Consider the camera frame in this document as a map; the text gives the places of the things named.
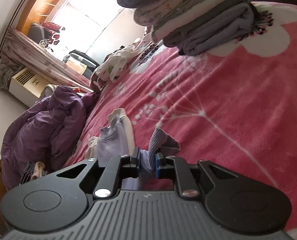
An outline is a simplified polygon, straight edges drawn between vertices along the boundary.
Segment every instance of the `air conditioner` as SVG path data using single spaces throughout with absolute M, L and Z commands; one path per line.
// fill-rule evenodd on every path
M 40 97 L 44 87 L 50 82 L 24 68 L 12 77 L 9 92 L 26 106 L 31 107 Z

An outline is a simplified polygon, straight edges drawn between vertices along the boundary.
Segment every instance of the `pink blanket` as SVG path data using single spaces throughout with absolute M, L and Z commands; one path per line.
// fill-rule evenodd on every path
M 252 35 L 196 57 L 161 46 L 109 84 L 66 166 L 84 159 L 88 139 L 123 107 L 136 146 L 147 149 L 161 127 L 188 163 L 208 159 L 283 191 L 293 206 L 285 229 L 297 228 L 297 6 L 256 6 L 268 12 Z

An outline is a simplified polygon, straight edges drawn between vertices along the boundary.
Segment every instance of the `curtain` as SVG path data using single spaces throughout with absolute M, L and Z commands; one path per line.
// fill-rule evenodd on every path
M 90 91 L 89 79 L 53 57 L 46 49 L 12 27 L 5 37 L 1 64 L 7 69 L 25 66 L 36 74 L 50 77 L 58 85 L 79 86 L 85 92 Z

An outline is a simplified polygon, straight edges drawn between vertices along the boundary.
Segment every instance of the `air conditioner vent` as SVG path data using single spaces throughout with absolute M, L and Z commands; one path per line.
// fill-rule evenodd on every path
M 33 72 L 31 72 L 30 70 L 26 70 L 23 74 L 18 76 L 16 80 L 22 85 L 25 85 L 27 81 L 29 81 L 33 76 L 35 76 Z

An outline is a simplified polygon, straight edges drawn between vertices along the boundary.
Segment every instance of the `window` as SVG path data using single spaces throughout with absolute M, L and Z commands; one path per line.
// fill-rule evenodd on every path
M 73 49 L 86 52 L 121 11 L 116 0 L 68 0 L 52 20 L 65 27 L 58 45 L 50 46 L 53 56 L 63 60 Z

